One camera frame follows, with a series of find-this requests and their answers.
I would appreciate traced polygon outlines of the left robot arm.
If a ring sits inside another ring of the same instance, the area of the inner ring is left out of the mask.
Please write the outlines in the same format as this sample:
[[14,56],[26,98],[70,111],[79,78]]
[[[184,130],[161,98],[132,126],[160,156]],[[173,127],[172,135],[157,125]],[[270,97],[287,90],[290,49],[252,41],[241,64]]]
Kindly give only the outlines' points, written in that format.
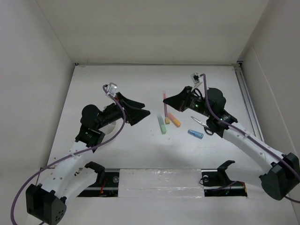
[[119,119],[133,126],[150,115],[143,103],[127,99],[119,92],[112,100],[102,111],[95,105],[83,108],[81,127],[67,158],[57,163],[42,182],[31,184],[25,192],[30,215],[48,225],[56,225],[64,217],[67,205],[82,191],[104,182],[105,168],[91,161],[97,148],[106,144],[101,129]]

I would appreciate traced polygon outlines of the purple marker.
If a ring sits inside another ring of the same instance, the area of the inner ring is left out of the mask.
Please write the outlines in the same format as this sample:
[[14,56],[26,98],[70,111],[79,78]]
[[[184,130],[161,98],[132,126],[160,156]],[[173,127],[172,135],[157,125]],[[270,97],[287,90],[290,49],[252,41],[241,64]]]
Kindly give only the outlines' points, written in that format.
[[[166,99],[166,92],[163,91],[163,100]],[[168,118],[168,112],[167,112],[167,105],[166,103],[164,103],[164,115],[165,115],[165,118]]]

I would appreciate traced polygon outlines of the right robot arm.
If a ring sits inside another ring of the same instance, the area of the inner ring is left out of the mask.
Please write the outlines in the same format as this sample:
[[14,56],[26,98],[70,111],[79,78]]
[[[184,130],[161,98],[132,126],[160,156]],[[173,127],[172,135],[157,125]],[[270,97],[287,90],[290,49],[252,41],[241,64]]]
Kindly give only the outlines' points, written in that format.
[[260,166],[254,181],[271,198],[280,201],[299,184],[298,157],[273,149],[247,131],[225,110],[226,98],[219,89],[209,88],[204,95],[197,95],[191,86],[186,86],[163,102],[179,112],[191,109],[206,116],[211,132],[234,144]]

